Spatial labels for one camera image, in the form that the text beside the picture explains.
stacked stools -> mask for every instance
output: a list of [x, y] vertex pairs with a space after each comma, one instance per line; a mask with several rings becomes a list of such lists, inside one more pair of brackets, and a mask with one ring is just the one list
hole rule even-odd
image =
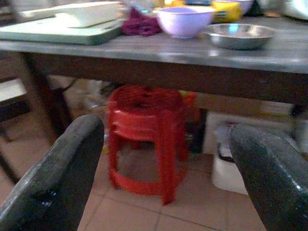
[[[176, 171], [176, 154], [187, 161], [185, 104], [178, 91], [141, 86], [123, 86], [109, 98], [109, 179], [115, 188], [142, 195], [161, 195], [163, 204], [174, 200], [175, 190], [184, 179], [186, 168]], [[155, 144], [158, 182], [137, 181], [121, 175], [117, 152], [123, 140]]]

purple bowl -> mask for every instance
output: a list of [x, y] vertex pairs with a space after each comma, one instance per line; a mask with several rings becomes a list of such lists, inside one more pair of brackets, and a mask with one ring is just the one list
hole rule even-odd
[[196, 37], [214, 18], [212, 7], [169, 7], [157, 11], [157, 19], [164, 32], [175, 38]]

plastic bowl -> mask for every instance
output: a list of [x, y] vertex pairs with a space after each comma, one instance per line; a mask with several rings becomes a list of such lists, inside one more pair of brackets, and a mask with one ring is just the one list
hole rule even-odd
[[175, 38], [196, 37], [214, 18], [212, 7], [169, 7], [157, 11], [162, 30]]
[[246, 14], [254, 3], [254, 0], [214, 0], [218, 2], [239, 2], [242, 8], [242, 14]]

purple cloth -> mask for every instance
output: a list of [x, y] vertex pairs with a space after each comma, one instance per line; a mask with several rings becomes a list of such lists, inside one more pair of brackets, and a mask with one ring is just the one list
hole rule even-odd
[[124, 35], [142, 36], [150, 36], [162, 32], [157, 18], [147, 17], [134, 7], [130, 11], [129, 19], [122, 25], [121, 31]]

table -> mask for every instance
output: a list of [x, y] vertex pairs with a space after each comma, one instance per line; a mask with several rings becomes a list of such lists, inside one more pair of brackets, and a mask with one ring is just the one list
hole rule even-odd
[[178, 40], [161, 33], [151, 37], [120, 36], [98, 46], [1, 41], [30, 96], [52, 143], [46, 75], [100, 79], [267, 100], [308, 104], [308, 23], [290, 18], [249, 18], [241, 23], [271, 26], [277, 36], [264, 49], [233, 51], [197, 39]]

